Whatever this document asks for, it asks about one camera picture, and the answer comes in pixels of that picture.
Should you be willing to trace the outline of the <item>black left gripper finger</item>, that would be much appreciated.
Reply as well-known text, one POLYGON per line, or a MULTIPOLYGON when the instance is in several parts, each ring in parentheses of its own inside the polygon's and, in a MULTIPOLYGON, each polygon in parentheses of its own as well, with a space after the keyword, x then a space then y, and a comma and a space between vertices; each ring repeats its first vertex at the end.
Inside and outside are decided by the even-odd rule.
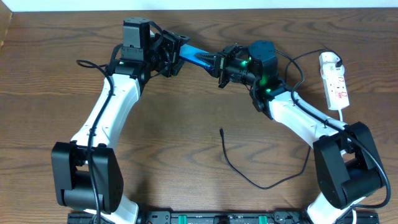
POLYGON ((189 40, 190 40, 190 38, 189 38, 188 36, 174 34, 174 42, 175 42, 175 45, 184 45, 184 44, 186 44, 189 40))
POLYGON ((179 73, 179 71, 180 71, 181 68, 183 67, 184 63, 185 63, 184 60, 179 60, 178 62, 174 63, 174 64, 172 65, 170 74, 171 74, 172 76, 177 76, 178 73, 179 73))

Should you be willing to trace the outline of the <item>blue Galaxy smartphone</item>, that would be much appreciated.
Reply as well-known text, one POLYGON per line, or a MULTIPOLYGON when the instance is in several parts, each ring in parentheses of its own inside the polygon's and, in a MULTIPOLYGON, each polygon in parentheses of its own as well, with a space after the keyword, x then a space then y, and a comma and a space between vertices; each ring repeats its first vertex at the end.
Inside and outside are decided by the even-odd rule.
POLYGON ((198 49, 192 45, 184 44, 180 48, 180 58, 201 68, 204 68, 212 77, 215 75, 216 54, 198 49))

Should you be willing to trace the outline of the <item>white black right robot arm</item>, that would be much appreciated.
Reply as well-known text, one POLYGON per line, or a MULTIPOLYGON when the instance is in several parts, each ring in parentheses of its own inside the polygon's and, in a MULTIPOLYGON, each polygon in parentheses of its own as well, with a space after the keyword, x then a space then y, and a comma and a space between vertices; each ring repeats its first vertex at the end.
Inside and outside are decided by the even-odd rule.
POLYGON ((218 78, 220 88, 229 82, 250 86, 256 109, 287 126, 313 149, 321 192, 306 209, 311 223, 338 223, 383 187, 386 198, 372 208, 384 207, 391 198, 391 185, 369 128, 333 119, 305 102, 295 87, 279 78, 279 54, 271 41, 258 40, 217 53, 190 50, 184 56, 218 78))

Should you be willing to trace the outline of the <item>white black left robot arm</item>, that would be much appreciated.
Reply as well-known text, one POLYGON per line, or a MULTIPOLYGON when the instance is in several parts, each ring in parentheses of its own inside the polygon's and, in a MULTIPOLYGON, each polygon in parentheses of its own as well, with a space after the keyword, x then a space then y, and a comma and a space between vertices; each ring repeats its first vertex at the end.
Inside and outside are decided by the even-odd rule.
POLYGON ((123 21, 123 42, 109 63, 77 60, 104 75, 101 94, 88 119, 69 142, 56 142, 51 153, 57 202, 91 216, 85 223, 135 223, 139 207, 124 194, 115 150, 126 118, 139 101, 152 72, 176 76, 184 61, 180 51, 189 41, 141 18, 123 21))

